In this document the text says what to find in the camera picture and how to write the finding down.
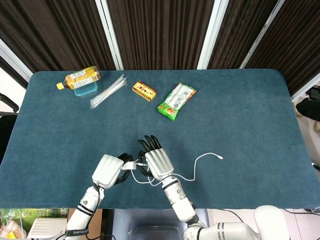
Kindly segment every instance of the cable connector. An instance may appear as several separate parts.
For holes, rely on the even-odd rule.
[[[136,169],[137,169],[137,166],[134,161],[126,162],[121,168],[121,170],[136,170]]]

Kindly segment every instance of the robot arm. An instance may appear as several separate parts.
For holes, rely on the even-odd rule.
[[[118,176],[123,165],[129,161],[133,161],[133,158],[126,153],[119,157],[103,155],[92,175],[94,186],[87,189],[67,223],[67,237],[65,239],[80,240],[82,235],[88,234],[89,222],[99,207],[99,204],[104,199],[104,190],[110,189],[113,185],[123,183],[128,178],[130,174],[129,170],[127,170],[122,177]]]
[[[188,200],[179,180],[173,176],[174,167],[158,139],[151,135],[138,140],[146,152],[139,152],[139,161],[145,158],[150,172],[140,167],[147,177],[162,182],[162,189],[180,221],[188,224],[184,240],[289,240],[290,236],[281,211],[274,206],[261,206],[254,212],[259,233],[243,222],[222,222],[206,227],[199,220],[193,205]]]

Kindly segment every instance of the green snack package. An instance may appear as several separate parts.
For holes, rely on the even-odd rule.
[[[196,93],[194,88],[179,82],[158,107],[158,112],[174,121],[178,111]]]
[[[10,219],[20,224],[20,217],[23,228],[29,232],[36,218],[66,218],[68,208],[0,208],[0,220],[7,224]]]

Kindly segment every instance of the bottle cap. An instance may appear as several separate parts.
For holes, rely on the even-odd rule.
[[[57,83],[57,84],[56,84],[56,87],[57,87],[59,90],[62,90],[62,89],[65,88],[64,85],[62,84],[62,82]]]

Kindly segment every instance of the bottle label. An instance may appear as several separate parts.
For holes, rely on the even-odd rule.
[[[84,75],[86,75],[86,70],[85,69],[70,74],[70,77],[71,77],[71,79],[76,79],[76,78],[80,78],[80,77],[82,77]]]
[[[87,77],[81,81],[74,82],[72,85],[75,89],[77,89],[77,88],[80,88],[80,87],[87,85],[87,84],[90,84],[90,83],[93,83],[92,77]]]

